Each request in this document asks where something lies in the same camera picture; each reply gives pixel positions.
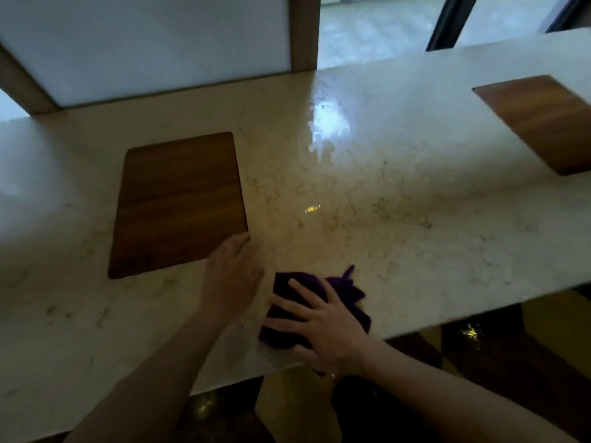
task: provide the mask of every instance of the hand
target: hand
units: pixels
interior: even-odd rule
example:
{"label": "hand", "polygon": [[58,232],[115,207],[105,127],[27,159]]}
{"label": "hand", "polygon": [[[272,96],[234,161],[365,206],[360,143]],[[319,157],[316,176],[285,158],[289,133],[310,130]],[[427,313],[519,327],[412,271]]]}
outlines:
{"label": "hand", "polygon": [[265,274],[257,254],[249,233],[226,239],[211,253],[205,266],[202,311],[226,322],[244,312]]}
{"label": "hand", "polygon": [[297,345],[292,351],[314,370],[333,374],[359,374],[363,352],[371,338],[343,305],[328,281],[320,277],[318,280],[326,292],[328,303],[294,279],[289,280],[289,285],[312,308],[276,294],[271,298],[274,305],[306,320],[305,322],[267,317],[263,324],[277,331],[297,333],[305,337],[313,349]]}

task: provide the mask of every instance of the forearm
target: forearm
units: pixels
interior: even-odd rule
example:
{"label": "forearm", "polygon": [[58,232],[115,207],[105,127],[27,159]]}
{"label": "forearm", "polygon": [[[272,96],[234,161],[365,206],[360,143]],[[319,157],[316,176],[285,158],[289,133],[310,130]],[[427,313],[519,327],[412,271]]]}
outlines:
{"label": "forearm", "polygon": [[444,441],[572,442],[529,410],[370,339],[360,373],[415,410]]}
{"label": "forearm", "polygon": [[211,314],[193,315],[115,386],[67,442],[157,442],[168,437],[225,323]]}

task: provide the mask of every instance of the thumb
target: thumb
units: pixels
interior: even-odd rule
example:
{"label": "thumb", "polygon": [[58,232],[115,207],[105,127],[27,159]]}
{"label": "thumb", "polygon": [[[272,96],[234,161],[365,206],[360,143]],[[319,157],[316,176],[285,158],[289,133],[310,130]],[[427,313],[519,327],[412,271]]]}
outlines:
{"label": "thumb", "polygon": [[292,353],[303,363],[315,368],[318,365],[318,353],[301,345],[296,345],[292,348]]}

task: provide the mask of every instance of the person's right arm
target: person's right arm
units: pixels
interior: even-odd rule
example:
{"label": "person's right arm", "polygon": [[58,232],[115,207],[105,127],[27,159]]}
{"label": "person's right arm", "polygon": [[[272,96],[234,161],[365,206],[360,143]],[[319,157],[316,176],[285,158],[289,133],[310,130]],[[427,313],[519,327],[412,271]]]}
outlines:
{"label": "person's right arm", "polygon": [[273,295],[272,303],[304,322],[267,318],[264,325],[306,337],[313,350],[293,352],[315,370],[357,374],[421,415],[444,441],[575,442],[542,417],[465,379],[433,368],[365,334],[329,283],[324,302],[295,280],[290,286],[312,306]]}

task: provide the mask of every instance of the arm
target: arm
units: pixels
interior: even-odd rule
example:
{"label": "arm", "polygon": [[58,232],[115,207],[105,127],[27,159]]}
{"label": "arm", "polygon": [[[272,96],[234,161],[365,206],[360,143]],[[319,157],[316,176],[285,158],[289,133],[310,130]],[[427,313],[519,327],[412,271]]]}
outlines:
{"label": "arm", "polygon": [[66,442],[158,442],[167,438],[211,347],[227,323],[250,304],[262,275],[247,233],[226,240],[207,259],[200,309],[121,380]]}
{"label": "arm", "polygon": [[321,372],[357,374],[396,396],[434,427],[444,441],[574,442],[529,410],[465,379],[438,370],[366,335],[329,283],[319,279],[329,302],[290,280],[312,306],[274,295],[272,302],[306,320],[268,318],[265,326],[298,333],[313,350],[293,352]]}

